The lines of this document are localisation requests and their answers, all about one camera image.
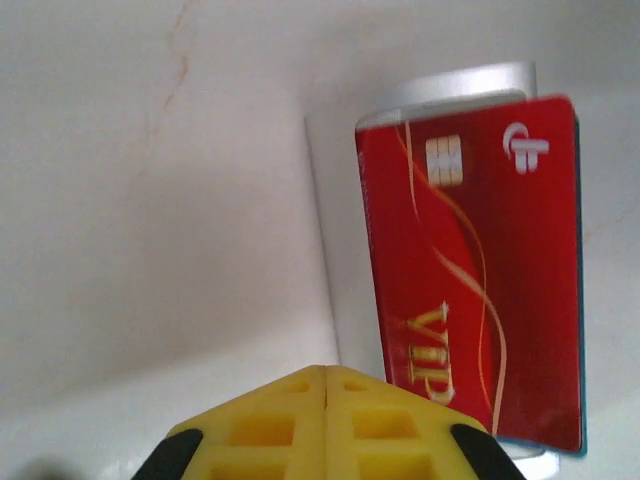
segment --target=white wall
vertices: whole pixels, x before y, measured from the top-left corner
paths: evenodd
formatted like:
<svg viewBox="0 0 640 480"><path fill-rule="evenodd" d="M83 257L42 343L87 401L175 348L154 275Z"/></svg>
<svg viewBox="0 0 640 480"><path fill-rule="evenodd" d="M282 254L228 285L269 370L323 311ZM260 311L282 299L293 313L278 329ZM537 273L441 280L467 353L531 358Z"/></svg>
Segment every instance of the white wall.
<svg viewBox="0 0 640 480"><path fill-rule="evenodd" d="M5 477L53 456L125 478L181 415L334 361L304 113L511 59L536 60L540 92L569 93L582 124L590 453L562 478L636 474L638 3L412 3L0 6ZM197 401L136 390L203 378ZM95 429L77 427L92 408Z"/></svg>

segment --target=yellow object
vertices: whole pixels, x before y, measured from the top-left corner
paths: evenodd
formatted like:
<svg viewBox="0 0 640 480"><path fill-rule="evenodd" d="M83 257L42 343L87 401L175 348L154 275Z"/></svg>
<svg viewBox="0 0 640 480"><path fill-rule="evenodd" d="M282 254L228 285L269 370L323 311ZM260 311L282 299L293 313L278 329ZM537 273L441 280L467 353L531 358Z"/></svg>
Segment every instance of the yellow object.
<svg viewBox="0 0 640 480"><path fill-rule="evenodd" d="M449 433L474 419L345 367L308 367L174 427L182 480L477 480Z"/></svg>

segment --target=vip card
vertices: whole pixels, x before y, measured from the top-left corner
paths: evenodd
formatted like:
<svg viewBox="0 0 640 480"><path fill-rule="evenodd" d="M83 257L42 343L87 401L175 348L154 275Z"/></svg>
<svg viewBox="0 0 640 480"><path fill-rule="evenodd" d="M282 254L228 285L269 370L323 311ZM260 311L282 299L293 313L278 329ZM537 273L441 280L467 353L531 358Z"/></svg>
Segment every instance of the vip card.
<svg viewBox="0 0 640 480"><path fill-rule="evenodd" d="M584 453L577 122L538 99L356 133L387 379Z"/></svg>

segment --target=gold wavy line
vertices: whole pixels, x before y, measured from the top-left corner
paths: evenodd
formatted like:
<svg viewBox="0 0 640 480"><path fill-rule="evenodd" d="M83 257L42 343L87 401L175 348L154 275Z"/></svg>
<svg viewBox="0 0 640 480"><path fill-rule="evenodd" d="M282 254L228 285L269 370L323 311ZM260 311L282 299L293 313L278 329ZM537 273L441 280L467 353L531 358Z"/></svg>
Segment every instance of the gold wavy line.
<svg viewBox="0 0 640 480"><path fill-rule="evenodd" d="M418 220L418 223L420 223L420 217L418 215L418 209L417 209L416 200L415 200L415 189L414 189L415 159L413 158L413 150L412 150L413 145L411 143L411 129L410 129L409 122L404 122L404 127L405 127L406 141L407 141L406 145L402 141L402 138L400 138L399 132L397 130L396 130L396 133L397 133L397 138L400 142L400 145L402 146L407 156L407 161L409 164L408 169L409 169L409 183L411 188L411 200L413 202L413 208L414 208L414 213L416 215L416 219ZM445 195L442 191L438 190L437 188L433 188L430 185L428 179L425 177L424 173L422 173L422 171L418 170L417 175L418 175L418 178L427 186L427 188L429 188L441 201L446 203L454 211L454 213L458 216L458 218L462 221L462 223L467 227L467 229L471 232L474 238L474 241L477 244L478 251L480 253L481 265L482 265L482 283L483 283L482 286L480 286L475 281L475 279L471 275L469 275L464 269L462 269L460 266L456 265L455 263L447 259L442 254L442 252L440 252L433 244L431 245L431 248L434 250L434 252L438 256L438 259L440 260L440 262L446 268L448 268L451 273L453 273L456 277L458 277L458 279L461 282L467 285L467 287L469 287L474 293L479 295L480 298L482 299L483 305L482 305L482 312L480 317L480 337L478 341L478 373L480 377L480 385L482 388L485 402L487 403L489 410L493 410L492 433L495 434L498 430L498 424L500 421L500 410L502 406L502 396L504 393L504 381L506 376L506 364L507 364L506 362L507 346L506 346L504 331L502 329L502 322L500 321L500 318L498 316L498 312L495 306L491 302L491 299L489 298L485 290L486 283L487 283L487 271L486 271L486 259L484 255L484 249L482 248L482 242L480 241L480 237L475 227L473 226L473 223L471 222L469 217L467 217L464 211L452 199L450 199L447 195ZM498 335L500 338L500 350L501 350L498 385L496 388L496 399L493 407L491 406L491 401L489 400L489 393L487 391L487 387L484 379L483 362L482 362L482 336L484 334L485 307L487 305L489 305L489 309L491 310L494 316L494 319L496 321L496 327L498 329Z"/></svg>
<svg viewBox="0 0 640 480"><path fill-rule="evenodd" d="M429 183L426 178L421 178L421 180L424 181L427 184ZM471 223L471 220L469 219L469 217L467 217L466 213L464 213L464 210L462 210L462 208L460 208L458 206L458 204L456 204L451 198L449 198L447 195L445 195L441 190L438 190L437 188L433 188L430 185L429 185L429 188L431 188L431 191L441 201L443 201L445 204L447 204L454 211L454 213L458 216L458 218L462 221L462 223L471 232L471 236L473 237L474 241L476 242L476 246L478 247L478 251L480 252L480 264L481 264L481 270L482 270L482 274L481 274L481 276L482 276L482 290L486 291L486 288L487 288L487 263L486 263L486 259L485 259L485 256L484 256L484 249L482 248L482 242L480 241L480 236L478 235L478 232L476 231L475 227ZM486 307L486 305L487 305L487 302L483 298L482 299L482 311L480 313L480 341L478 342L478 372L480 374L480 386L482 388L482 393L484 394L485 401L486 401L487 406L489 407L489 409L492 409L491 400L489 400L489 392L487 390L487 386L486 386L485 381L484 381L484 371L483 371L483 361L482 361L482 335L484 334L485 307Z"/></svg>
<svg viewBox="0 0 640 480"><path fill-rule="evenodd" d="M459 265L453 263L447 257L445 257L440 250L438 250L433 244L431 248L434 250L436 255L438 256L440 262L451 272L453 273L458 280L464 283L472 292L481 297L489 307L491 314L496 320L496 326L498 327L498 337L500 339L500 369L498 373L498 384L496 386L496 401L493 407L493 418L491 425L491 433L494 435L498 431L498 425L500 422L500 410L502 408L502 396L504 393L504 382L507 373L507 340L504 335L504 330L502 329L502 323L500 322L500 317L498 316L498 311L496 307L493 305L493 302L487 295L487 293L482 290L480 284L469 275L463 268Z"/></svg>
<svg viewBox="0 0 640 480"><path fill-rule="evenodd" d="M413 203L413 213L420 223L420 215L418 215L418 205L416 204L416 191L413 184L413 144L411 143L411 128L409 122L404 122L404 134L407 139L407 164L409 168L409 189L411 190L411 203Z"/></svg>
<svg viewBox="0 0 640 480"><path fill-rule="evenodd" d="M407 161L409 163L409 185L411 187L411 200L413 202L413 211L415 212L416 219L420 222L420 216L418 215L418 207L416 205L415 200L415 189L413 184L414 178L414 159L413 159L413 144L411 143L411 128L409 122L404 123L405 127L405 138L406 138L406 148L405 144L402 142L402 139L399 138L402 147L405 149L407 154ZM456 213L458 218L462 221L462 223L471 231L474 241L478 247L478 251L480 252L480 261L481 261L481 270L482 270L482 289L486 290L487 286L487 268L486 268L486 260L484 256L484 249L482 248L482 242L480 241L480 236L476 231L473 223L467 215L453 200L451 200L447 195L445 195L442 191L433 188L424 174L418 170L418 177L420 180L429 188L441 201L446 203L452 210ZM487 408L489 410L493 410L491 405L491 400L489 399L489 392L487 390L487 385L484 379L484 370L483 370L483 361L482 361L482 336L484 334L484 323L485 323L485 307L486 302L484 299L482 300L482 309L480 311L480 341L478 342L478 374L480 377L480 388L482 389L482 394L484 396L485 403L487 404Z"/></svg>

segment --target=card logo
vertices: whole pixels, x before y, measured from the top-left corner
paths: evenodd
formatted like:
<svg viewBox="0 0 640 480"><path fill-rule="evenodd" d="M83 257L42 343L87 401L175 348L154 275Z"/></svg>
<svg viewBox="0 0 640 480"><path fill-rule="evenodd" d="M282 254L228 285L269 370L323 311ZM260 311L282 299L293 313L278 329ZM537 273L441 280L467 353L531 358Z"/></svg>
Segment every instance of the card logo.
<svg viewBox="0 0 640 480"><path fill-rule="evenodd" d="M538 155L549 153L549 142L529 138L529 130L523 123L512 123L502 136L502 148L509 156L514 157L516 171L520 175L535 172L538 168Z"/></svg>

